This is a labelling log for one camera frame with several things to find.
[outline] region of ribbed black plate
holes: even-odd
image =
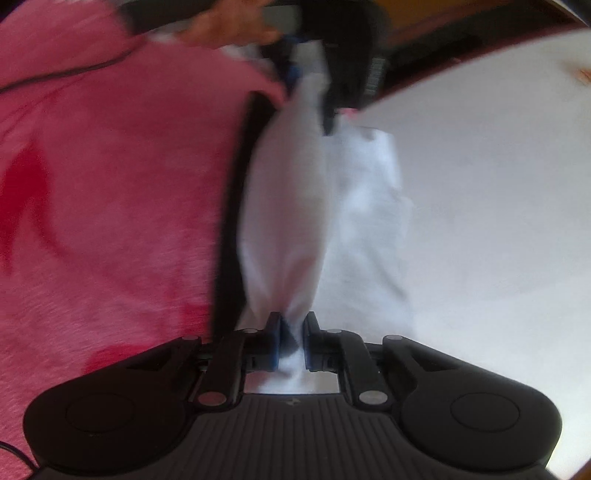
[[[35,480],[77,476],[43,469]],[[382,413],[340,394],[245,395],[236,408],[197,418],[180,445],[136,471],[96,480],[552,480],[543,467],[470,473],[417,450]]]

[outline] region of circular pad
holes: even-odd
[[[561,429],[556,407],[537,390],[461,369],[421,378],[402,404],[400,421],[423,452],[474,472],[545,464]]]
[[[186,423],[185,403],[152,372],[110,369],[39,395],[23,427],[40,462],[67,473],[108,475],[167,453]]]
[[[462,425],[480,432],[502,432],[519,420],[519,409],[494,393],[469,393],[452,403],[452,415]]]

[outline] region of black object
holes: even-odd
[[[553,479],[558,411],[530,387],[390,335],[304,322],[306,367],[341,392],[245,394],[278,364],[281,316],[219,344],[177,339],[37,397],[37,480]]]
[[[209,9],[215,0],[132,0],[119,7],[130,33],[142,34],[187,20]],[[284,0],[272,4],[299,7],[295,36],[321,40],[330,75],[322,117],[324,132],[333,130],[339,108],[363,108],[377,94],[386,67],[388,14],[370,0]],[[276,64],[285,65],[285,40],[272,49]]]
[[[8,453],[13,454],[15,457],[17,457],[22,463],[24,463],[29,470],[31,470],[31,472],[36,472],[38,467],[37,465],[35,465],[35,462],[33,462],[25,452],[23,452],[22,450],[16,448],[14,445],[11,445],[10,443],[7,442],[0,442],[0,450],[4,450]]]
[[[239,137],[239,147],[236,149],[232,175],[226,191],[213,299],[212,333],[215,342],[219,342],[227,333],[234,330],[246,305],[236,241],[240,206],[252,152],[276,111],[273,103],[264,94],[250,94]]]

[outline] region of red stain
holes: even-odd
[[[181,327],[178,336],[199,335],[205,343],[209,338],[209,305],[184,303],[181,311]],[[86,361],[83,374],[89,374],[114,363],[138,355],[156,345],[112,345],[93,353]]]
[[[153,346],[154,345],[112,345],[103,348],[102,350],[93,353],[86,361],[84,375],[125,360],[130,356],[145,352]]]
[[[36,142],[31,141],[12,161],[0,189],[0,257],[4,270],[12,273],[12,250],[18,225],[27,209],[45,244],[60,254],[48,220],[50,175]]]

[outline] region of white cloth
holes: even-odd
[[[325,137],[327,76],[314,45],[302,48],[304,77],[260,139],[246,182],[239,255],[248,308],[239,327],[261,328],[276,310],[300,340],[315,310],[322,328],[360,332],[366,341],[409,335],[397,260],[408,202],[392,137],[342,116]],[[305,373],[300,350],[257,390],[330,391],[332,377]]]

